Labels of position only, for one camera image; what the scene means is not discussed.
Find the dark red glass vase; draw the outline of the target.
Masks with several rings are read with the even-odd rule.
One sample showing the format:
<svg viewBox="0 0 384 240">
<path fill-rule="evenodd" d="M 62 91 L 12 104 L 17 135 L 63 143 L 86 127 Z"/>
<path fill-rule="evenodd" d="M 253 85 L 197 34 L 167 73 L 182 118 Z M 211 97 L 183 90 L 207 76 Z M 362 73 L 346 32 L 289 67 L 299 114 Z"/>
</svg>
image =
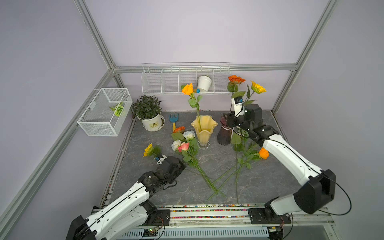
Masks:
<svg viewBox="0 0 384 240">
<path fill-rule="evenodd" d="M 232 129 L 227 122 L 227 115 L 223 114 L 220 119 L 221 128 L 217 135 L 217 142 L 220 145 L 227 146 L 231 143 Z"/>
</svg>

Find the yellow ruffled glass vase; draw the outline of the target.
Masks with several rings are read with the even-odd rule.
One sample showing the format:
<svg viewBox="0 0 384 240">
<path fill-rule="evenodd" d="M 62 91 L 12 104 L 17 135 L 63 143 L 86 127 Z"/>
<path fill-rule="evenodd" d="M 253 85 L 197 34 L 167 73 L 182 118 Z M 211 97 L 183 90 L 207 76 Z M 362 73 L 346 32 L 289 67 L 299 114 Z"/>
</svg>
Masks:
<svg viewBox="0 0 384 240">
<path fill-rule="evenodd" d="M 198 137 L 198 145 L 202 149 L 206 149 L 209 146 L 209 140 L 214 132 L 218 123 L 213 119 L 211 115 L 198 116 L 191 123 Z"/>
</svg>

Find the orange yellow rose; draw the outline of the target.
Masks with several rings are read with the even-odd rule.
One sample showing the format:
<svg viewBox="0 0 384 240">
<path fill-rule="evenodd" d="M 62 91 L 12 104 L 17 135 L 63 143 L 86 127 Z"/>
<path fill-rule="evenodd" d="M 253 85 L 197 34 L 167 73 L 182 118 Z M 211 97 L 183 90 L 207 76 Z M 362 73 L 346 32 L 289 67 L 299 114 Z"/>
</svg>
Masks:
<svg viewBox="0 0 384 240">
<path fill-rule="evenodd" d="M 198 128 L 198 131 L 200 132 L 200 130 L 202 129 L 201 119 L 200 119 L 200 100 L 202 99 L 202 96 L 200 96 L 200 91 L 198 89 L 194 89 L 194 85 L 192 83 L 187 85 L 182 85 L 181 89 L 184 95 L 189 96 L 188 103 L 190 107 L 196 110 L 197 121 L 198 121 L 197 128 Z"/>
</svg>

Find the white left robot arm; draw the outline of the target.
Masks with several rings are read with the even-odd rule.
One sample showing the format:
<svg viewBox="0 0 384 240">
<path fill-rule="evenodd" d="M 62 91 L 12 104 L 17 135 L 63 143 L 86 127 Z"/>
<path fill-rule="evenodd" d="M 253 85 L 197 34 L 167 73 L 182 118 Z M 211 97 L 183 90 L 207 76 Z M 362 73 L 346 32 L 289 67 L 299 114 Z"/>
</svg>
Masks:
<svg viewBox="0 0 384 240">
<path fill-rule="evenodd" d="M 155 171 L 140 176 L 138 181 L 107 207 L 87 218 L 78 216 L 68 230 L 67 240 L 116 240 L 129 229 L 144 224 L 157 212 L 149 199 L 176 181 L 186 164 L 167 157 Z"/>
</svg>

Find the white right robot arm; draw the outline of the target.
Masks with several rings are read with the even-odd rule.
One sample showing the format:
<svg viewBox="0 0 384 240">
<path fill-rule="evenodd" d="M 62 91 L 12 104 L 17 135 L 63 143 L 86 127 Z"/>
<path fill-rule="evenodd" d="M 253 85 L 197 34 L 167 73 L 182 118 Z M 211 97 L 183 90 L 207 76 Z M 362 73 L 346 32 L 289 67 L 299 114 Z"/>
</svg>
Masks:
<svg viewBox="0 0 384 240">
<path fill-rule="evenodd" d="M 227 119 L 231 128 L 246 132 L 260 147 L 272 153 L 296 178 L 301 188 L 285 197 L 277 197 L 265 204 L 263 217 L 268 222 L 287 213 L 303 211 L 314 214 L 335 198 L 336 175 L 322 170 L 294 150 L 270 125 L 264 124 L 262 109 L 257 104 L 233 103 Z"/>
</svg>

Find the white rose left lower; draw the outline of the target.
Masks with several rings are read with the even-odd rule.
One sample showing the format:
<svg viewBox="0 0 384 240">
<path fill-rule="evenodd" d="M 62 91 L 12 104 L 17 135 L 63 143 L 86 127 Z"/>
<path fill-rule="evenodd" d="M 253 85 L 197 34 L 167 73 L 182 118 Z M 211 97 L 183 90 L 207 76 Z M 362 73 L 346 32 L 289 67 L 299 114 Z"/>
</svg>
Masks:
<svg viewBox="0 0 384 240">
<path fill-rule="evenodd" d="M 173 151 L 177 151 L 179 149 L 179 147 L 181 146 L 183 142 L 181 140 L 175 140 L 172 145 L 171 145 L 171 148 Z"/>
</svg>

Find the white rose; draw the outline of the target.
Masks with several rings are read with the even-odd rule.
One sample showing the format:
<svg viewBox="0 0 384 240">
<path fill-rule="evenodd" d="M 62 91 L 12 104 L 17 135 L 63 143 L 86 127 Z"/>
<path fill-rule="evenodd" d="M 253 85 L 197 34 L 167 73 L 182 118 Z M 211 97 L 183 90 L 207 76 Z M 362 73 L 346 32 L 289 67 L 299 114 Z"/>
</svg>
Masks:
<svg viewBox="0 0 384 240">
<path fill-rule="evenodd" d="M 185 131 L 183 133 L 183 136 L 186 140 L 192 140 L 196 137 L 196 134 L 194 131 Z"/>
<path fill-rule="evenodd" d="M 171 148 L 173 151 L 177 151 L 179 149 L 179 147 L 181 146 L 183 142 L 181 140 L 175 140 L 172 145 L 171 145 Z"/>
</svg>

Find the white rose left upper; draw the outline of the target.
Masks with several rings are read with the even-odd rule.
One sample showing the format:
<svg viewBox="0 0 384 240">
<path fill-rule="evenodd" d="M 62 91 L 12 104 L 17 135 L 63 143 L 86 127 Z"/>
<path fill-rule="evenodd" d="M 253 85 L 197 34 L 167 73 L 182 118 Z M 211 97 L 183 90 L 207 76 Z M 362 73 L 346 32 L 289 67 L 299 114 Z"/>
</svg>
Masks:
<svg viewBox="0 0 384 240">
<path fill-rule="evenodd" d="M 183 133 L 183 136 L 186 140 L 192 140 L 196 137 L 196 134 L 194 131 L 185 131 Z"/>
</svg>

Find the orange rose right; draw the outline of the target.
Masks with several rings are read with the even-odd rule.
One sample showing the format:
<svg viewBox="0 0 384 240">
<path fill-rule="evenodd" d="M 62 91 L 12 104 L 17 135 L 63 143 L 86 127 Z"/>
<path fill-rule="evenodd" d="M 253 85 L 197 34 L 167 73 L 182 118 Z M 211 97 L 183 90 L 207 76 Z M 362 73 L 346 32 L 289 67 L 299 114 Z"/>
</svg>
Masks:
<svg viewBox="0 0 384 240">
<path fill-rule="evenodd" d="M 258 154 L 259 154 L 259 157 L 264 160 L 266 160 L 269 157 L 269 152 L 265 148 L 261 148 Z"/>
</svg>

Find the white empty flower pot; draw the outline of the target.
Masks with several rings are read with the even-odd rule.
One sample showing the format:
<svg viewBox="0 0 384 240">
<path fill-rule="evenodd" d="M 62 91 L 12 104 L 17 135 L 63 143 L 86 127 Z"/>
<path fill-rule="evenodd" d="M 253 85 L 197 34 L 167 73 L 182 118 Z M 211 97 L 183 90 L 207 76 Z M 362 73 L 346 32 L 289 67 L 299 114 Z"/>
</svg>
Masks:
<svg viewBox="0 0 384 240">
<path fill-rule="evenodd" d="M 207 93 L 212 85 L 212 79 L 208 76 L 200 76 L 198 78 L 198 89 L 200 93 Z"/>
</svg>

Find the blue yellow toy rake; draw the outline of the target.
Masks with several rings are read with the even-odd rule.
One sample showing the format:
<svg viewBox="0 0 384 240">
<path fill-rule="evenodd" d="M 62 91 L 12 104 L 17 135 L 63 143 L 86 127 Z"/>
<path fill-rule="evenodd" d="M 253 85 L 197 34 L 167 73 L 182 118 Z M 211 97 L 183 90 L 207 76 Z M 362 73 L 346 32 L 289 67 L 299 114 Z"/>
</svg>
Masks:
<svg viewBox="0 0 384 240">
<path fill-rule="evenodd" d="M 176 122 L 179 120 L 179 114 L 170 114 L 169 120 L 173 124 L 173 132 L 176 130 Z"/>
</svg>

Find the potted green plant white pot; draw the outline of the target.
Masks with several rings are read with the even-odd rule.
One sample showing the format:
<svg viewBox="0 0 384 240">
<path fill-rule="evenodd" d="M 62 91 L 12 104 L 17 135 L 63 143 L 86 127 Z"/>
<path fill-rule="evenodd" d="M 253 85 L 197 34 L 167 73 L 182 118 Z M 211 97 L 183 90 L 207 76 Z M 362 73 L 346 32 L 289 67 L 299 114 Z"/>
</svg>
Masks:
<svg viewBox="0 0 384 240">
<path fill-rule="evenodd" d="M 160 103 L 159 98 L 147 95 L 141 96 L 133 103 L 134 115 L 149 132 L 157 132 L 163 126 Z"/>
</svg>

